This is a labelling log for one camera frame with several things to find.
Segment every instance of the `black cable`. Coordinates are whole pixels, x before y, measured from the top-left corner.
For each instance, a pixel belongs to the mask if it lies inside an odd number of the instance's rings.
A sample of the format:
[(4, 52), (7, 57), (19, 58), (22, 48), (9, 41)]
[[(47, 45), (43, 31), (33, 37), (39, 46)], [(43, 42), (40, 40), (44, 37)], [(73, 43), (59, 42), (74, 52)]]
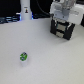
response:
[(36, 0), (36, 2), (37, 2), (37, 5), (38, 5), (39, 9), (41, 10), (41, 12), (43, 12), (44, 14), (50, 16), (49, 13), (47, 13), (47, 12), (45, 12), (45, 11), (42, 10), (42, 8), (40, 7), (40, 5), (39, 5), (39, 3), (38, 3), (38, 0)]

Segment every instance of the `white table surface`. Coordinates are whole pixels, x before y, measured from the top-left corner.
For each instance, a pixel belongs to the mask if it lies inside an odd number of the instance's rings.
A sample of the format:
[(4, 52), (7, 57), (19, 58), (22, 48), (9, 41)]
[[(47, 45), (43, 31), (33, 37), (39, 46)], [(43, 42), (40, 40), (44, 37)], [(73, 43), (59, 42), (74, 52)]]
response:
[(76, 26), (67, 41), (50, 33), (50, 22), (0, 24), (0, 84), (84, 84), (84, 27)]

